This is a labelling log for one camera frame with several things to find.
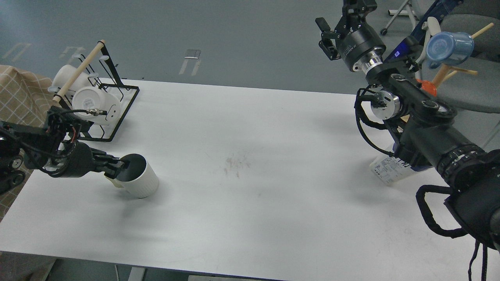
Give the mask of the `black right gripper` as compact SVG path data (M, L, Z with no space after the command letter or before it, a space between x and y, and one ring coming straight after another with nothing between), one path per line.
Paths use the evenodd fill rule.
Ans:
M386 51L378 33L366 22L366 16L376 9L375 0L344 0L342 17L333 30L325 18L315 19L321 31L318 46L328 59L342 58L349 71L358 72L357 64L362 57L370 52L382 55Z

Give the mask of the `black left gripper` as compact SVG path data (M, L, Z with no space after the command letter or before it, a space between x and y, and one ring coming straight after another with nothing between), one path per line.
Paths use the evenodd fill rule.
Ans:
M53 147L44 151L47 157L55 159L60 157L62 165L55 171L48 171L52 178L80 178L90 171L104 173L107 178L115 179L123 171L124 162L113 155L92 155L91 148L83 142L62 142L63 151L58 152L59 147Z

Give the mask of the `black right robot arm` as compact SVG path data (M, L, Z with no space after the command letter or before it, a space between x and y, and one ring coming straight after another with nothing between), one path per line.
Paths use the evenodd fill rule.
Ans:
M426 91L415 77L423 51L413 35L383 58L386 46L366 21L374 0L345 0L338 24L316 18L318 46L330 60L342 59L351 72L364 73L368 86L355 98L355 119L364 140L377 151L411 167L433 167L446 186L422 185L420 213L434 233L448 238L471 235L475 260L483 248L481 279L486 280L488 249L499 250L499 150L485 152L453 128L454 107Z

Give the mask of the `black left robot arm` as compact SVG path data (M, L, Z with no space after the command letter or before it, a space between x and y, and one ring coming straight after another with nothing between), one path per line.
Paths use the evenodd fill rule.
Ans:
M90 171L116 178L130 161L109 155L79 142L91 122L77 113L107 115L105 110L66 110L52 106L43 127L1 122L1 194L19 186L26 178L20 168L37 169L53 178L80 178Z

